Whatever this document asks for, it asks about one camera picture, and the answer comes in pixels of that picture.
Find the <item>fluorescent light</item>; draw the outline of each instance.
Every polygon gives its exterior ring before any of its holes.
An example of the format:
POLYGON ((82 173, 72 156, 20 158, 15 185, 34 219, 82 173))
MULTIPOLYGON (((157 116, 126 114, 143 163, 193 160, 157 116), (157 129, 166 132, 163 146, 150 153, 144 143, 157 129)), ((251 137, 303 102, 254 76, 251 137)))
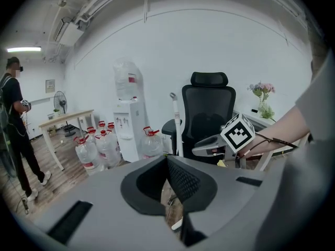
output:
POLYGON ((7 52, 22 52, 22 51, 41 51, 41 47, 32 47, 32 48, 8 48, 7 52))

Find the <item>sleeve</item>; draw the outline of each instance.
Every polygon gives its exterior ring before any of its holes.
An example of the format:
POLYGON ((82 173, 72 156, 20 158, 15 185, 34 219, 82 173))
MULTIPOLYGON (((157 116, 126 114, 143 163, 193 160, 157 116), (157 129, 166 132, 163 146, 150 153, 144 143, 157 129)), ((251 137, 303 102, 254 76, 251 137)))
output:
POLYGON ((9 90, 9 97, 11 100, 11 104, 13 104, 16 101, 21 101, 23 100, 22 94, 21 94, 21 88, 18 80, 13 79, 12 84, 10 85, 10 90, 9 90))

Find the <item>ceiling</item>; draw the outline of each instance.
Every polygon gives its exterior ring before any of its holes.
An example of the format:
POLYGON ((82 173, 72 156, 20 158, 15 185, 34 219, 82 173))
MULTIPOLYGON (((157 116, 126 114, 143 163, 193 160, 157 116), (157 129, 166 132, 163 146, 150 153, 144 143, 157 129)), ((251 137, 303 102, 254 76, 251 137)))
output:
MULTIPOLYGON (((63 17, 75 17, 88 1, 66 0, 66 5, 60 8, 59 0, 26 0, 0 37, 2 59, 13 56, 13 53, 7 53, 8 47, 36 45, 42 47, 41 52, 16 52, 15 55, 23 61, 42 60, 44 56, 47 61, 53 61, 58 51, 58 43, 52 40, 57 25, 63 17)), ((62 47, 55 60, 64 60, 68 51, 68 47, 62 47)))

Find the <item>electric fan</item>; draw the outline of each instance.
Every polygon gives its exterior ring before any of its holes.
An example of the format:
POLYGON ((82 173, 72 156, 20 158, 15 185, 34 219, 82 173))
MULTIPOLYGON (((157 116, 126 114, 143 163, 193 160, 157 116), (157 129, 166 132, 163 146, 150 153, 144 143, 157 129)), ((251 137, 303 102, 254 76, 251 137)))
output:
MULTIPOLYGON (((55 109, 58 109, 62 113, 66 113, 68 109, 68 104, 66 103, 66 98, 63 92, 57 91, 53 98, 53 105, 55 109)), ((75 134, 74 131, 71 132, 71 130, 74 129, 73 125, 69 125, 66 121, 66 126, 64 127, 64 131, 67 131, 65 136, 72 136, 75 134)))

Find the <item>white wall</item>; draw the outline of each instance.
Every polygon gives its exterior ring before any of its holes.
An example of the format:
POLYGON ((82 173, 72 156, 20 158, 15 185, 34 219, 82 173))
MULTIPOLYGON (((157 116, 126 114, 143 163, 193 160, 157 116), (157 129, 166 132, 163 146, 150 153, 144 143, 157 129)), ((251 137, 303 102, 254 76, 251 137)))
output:
POLYGON ((55 91, 63 90, 64 65, 41 61, 22 61, 24 71, 21 72, 21 93, 24 99, 32 103, 32 109, 27 113, 29 138, 41 135, 38 125, 48 120, 48 114, 53 113, 53 97, 55 93, 46 93, 46 80, 55 79, 55 91))
POLYGON ((250 84, 276 87, 269 103, 279 119, 311 79, 307 31, 272 0, 115 0, 93 19, 66 61, 64 89, 72 110, 93 108, 113 119, 113 61, 128 56, 144 79, 150 125, 173 118, 170 92, 180 96, 194 71, 225 72, 236 109, 250 111, 250 84))

